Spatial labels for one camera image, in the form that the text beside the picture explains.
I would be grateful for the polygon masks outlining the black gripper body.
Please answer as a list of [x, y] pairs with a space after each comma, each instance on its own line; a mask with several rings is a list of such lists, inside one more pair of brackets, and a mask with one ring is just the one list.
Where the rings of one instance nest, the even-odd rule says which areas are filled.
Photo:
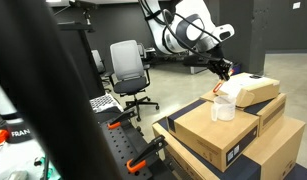
[[209, 70], [217, 75], [227, 75], [232, 69], [233, 63], [227, 59], [211, 59], [207, 63]]

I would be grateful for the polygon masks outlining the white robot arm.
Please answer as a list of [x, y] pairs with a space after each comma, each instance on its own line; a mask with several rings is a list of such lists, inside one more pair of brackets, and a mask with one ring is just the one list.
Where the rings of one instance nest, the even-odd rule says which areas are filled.
[[221, 80], [230, 79], [233, 63], [224, 57], [221, 45], [235, 30], [231, 24], [216, 26], [204, 0], [177, 0], [172, 11], [162, 9], [158, 0], [138, 2], [159, 53], [189, 51], [186, 66], [206, 67]]

